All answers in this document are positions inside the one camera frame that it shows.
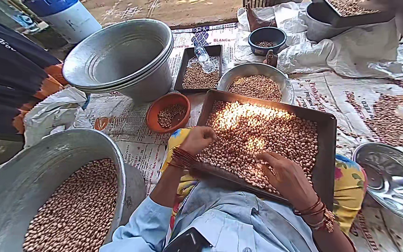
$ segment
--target white plastic sack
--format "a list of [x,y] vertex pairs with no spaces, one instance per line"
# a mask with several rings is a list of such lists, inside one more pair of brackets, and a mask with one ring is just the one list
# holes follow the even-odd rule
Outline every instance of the white plastic sack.
[[38,103],[24,117],[24,147],[38,143],[43,137],[74,128],[92,128],[82,107],[84,92],[68,87]]
[[[278,69],[290,73],[314,73],[334,70],[348,77],[394,77],[402,73],[396,62],[399,33],[394,20],[375,25],[356,26],[320,43],[309,41],[305,9],[309,3],[282,3],[258,8],[256,15],[264,20],[275,18],[288,36],[285,48],[278,54]],[[244,8],[237,13],[239,31],[236,38],[235,64],[262,62],[265,57],[252,54],[248,44],[249,25]]]

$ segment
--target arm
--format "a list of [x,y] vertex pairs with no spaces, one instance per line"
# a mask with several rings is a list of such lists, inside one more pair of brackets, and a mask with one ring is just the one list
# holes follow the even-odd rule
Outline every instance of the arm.
[[[216,139],[209,127],[195,127],[183,141],[180,149],[195,155]],[[162,174],[154,190],[131,215],[125,226],[113,233],[113,241],[100,248],[100,252],[163,250],[164,239],[169,227],[175,193],[183,175],[183,170],[175,167],[172,160]]]
[[[303,170],[296,163],[282,157],[276,153],[262,153],[256,156],[257,159],[264,160],[270,164],[273,171],[258,164],[265,175],[268,177],[270,184],[286,198],[295,209],[304,210],[314,206],[318,196],[313,187],[306,179]],[[321,209],[322,203],[314,210]],[[323,218],[323,212],[313,216],[303,216],[307,223],[318,223]],[[333,232],[324,229],[317,231],[312,230],[313,238],[316,242],[318,250],[322,252],[355,252],[354,246],[346,235],[340,231],[337,223],[334,223]]]

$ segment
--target concrete floor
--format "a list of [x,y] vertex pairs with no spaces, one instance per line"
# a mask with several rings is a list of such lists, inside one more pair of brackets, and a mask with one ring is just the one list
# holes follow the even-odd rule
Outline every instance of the concrete floor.
[[132,18],[154,18],[171,28],[237,21],[242,0],[82,0],[103,26]]

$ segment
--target orange plastic bowl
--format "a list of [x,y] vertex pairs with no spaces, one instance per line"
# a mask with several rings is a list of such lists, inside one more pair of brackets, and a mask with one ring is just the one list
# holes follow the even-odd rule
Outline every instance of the orange plastic bowl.
[[[158,113],[166,107],[175,104],[179,104],[186,108],[186,113],[176,115],[174,118],[172,118],[172,127],[162,128],[158,123]],[[186,125],[186,123],[189,121],[190,113],[191,104],[189,103],[187,97],[179,93],[170,93],[161,96],[158,100],[155,100],[152,103],[152,105],[149,107],[149,110],[147,111],[146,124],[150,130],[157,133],[173,133],[177,129],[181,129]]]

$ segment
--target black t-shirt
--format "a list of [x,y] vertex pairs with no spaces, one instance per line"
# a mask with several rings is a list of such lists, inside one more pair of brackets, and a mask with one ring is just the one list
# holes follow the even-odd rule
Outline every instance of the black t-shirt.
[[44,71],[60,61],[19,33],[0,24],[0,134],[15,134],[12,119],[48,77]]

